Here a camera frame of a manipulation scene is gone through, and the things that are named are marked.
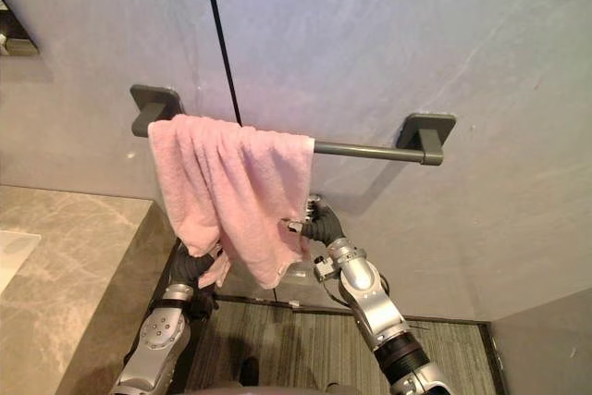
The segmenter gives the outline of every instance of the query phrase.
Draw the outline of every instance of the towel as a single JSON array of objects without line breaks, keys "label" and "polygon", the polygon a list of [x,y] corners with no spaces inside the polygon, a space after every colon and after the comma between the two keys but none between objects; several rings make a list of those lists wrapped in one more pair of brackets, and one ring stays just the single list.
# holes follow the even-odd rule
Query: towel
[{"label": "towel", "polygon": [[279,220],[304,217],[313,139],[186,115],[151,123],[148,137],[171,226],[192,256],[217,256],[200,288],[221,287],[240,260],[273,289],[308,257],[307,240]]}]

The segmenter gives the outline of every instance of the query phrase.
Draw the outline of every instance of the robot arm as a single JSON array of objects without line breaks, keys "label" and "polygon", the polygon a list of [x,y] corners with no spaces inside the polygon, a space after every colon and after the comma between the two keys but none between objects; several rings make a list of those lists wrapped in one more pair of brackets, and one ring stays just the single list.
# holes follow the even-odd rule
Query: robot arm
[{"label": "robot arm", "polygon": [[435,363],[430,362],[407,322],[385,293],[381,276],[366,261],[363,249],[345,237],[335,213],[318,197],[312,201],[312,217],[301,223],[285,220],[290,231],[327,247],[327,257],[314,260],[319,282],[339,279],[339,293],[348,303],[368,348],[391,384],[393,395],[453,395]]},{"label": "robot arm", "polygon": [[215,303],[208,290],[194,295],[197,278],[214,262],[209,256],[194,258],[180,245],[171,266],[169,285],[160,300],[151,305],[144,319],[137,346],[126,362],[111,395],[165,395],[175,364],[187,347],[191,330],[191,302],[202,297],[200,308],[211,313]]}]

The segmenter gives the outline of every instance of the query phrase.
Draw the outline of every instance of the countertop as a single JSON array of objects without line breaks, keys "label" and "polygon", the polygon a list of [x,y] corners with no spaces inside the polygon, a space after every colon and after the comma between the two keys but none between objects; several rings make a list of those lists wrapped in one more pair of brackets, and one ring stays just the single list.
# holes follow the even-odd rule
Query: countertop
[{"label": "countertop", "polygon": [[41,235],[0,296],[3,395],[105,393],[175,236],[152,201],[0,186],[0,229]]}]

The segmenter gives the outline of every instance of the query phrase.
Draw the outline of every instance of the metal bracket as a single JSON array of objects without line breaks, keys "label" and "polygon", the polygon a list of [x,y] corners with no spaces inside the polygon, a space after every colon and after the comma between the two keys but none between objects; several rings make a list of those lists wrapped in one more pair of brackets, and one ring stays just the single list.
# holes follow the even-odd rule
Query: metal bracket
[{"label": "metal bracket", "polygon": [[453,115],[413,113],[403,124],[397,148],[421,150],[424,152],[423,165],[439,166],[444,160],[442,145],[455,123]]},{"label": "metal bracket", "polygon": [[170,120],[182,113],[179,95],[174,90],[147,85],[132,85],[129,89],[140,114],[131,124],[134,136],[148,137],[148,124],[156,120]]}]

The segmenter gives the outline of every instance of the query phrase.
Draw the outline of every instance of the sink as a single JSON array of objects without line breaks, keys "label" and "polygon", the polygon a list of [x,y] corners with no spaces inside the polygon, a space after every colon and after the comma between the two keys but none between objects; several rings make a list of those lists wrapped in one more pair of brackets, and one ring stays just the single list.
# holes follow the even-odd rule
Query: sink
[{"label": "sink", "polygon": [[0,230],[0,293],[35,250],[41,235]]}]

